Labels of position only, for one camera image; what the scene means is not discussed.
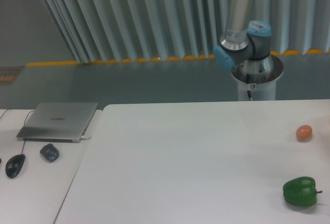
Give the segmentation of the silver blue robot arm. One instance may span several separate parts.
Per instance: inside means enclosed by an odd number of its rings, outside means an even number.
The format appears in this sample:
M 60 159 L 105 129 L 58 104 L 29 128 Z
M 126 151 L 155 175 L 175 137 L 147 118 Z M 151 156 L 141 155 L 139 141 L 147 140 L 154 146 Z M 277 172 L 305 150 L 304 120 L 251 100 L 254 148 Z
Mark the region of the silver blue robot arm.
M 216 61 L 226 69 L 233 69 L 246 60 L 263 60 L 270 55 L 271 27 L 259 21 L 250 31 L 254 0 L 230 0 L 226 27 L 213 48 Z

